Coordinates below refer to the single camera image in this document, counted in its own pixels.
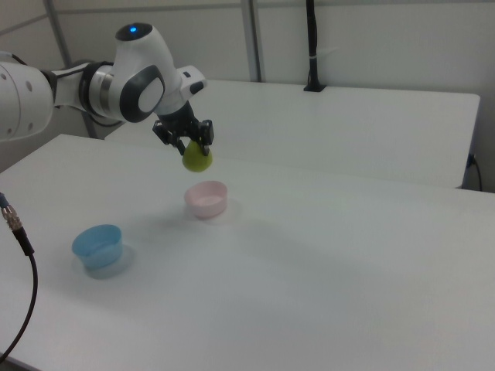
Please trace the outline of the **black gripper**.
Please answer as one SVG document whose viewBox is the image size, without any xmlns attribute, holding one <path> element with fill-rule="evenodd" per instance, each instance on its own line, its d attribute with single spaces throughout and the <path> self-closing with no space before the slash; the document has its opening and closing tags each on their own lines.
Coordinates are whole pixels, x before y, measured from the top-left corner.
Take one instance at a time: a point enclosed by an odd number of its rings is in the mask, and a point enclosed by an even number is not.
<svg viewBox="0 0 495 371">
<path fill-rule="evenodd" d="M 200 146 L 203 156 L 210 154 L 210 146 L 214 139 L 213 122 L 198 120 L 190 103 L 186 103 L 172 114 L 158 114 L 152 131 L 163 144 L 176 147 L 181 155 L 186 151 L 181 138 L 195 141 Z"/>
</svg>

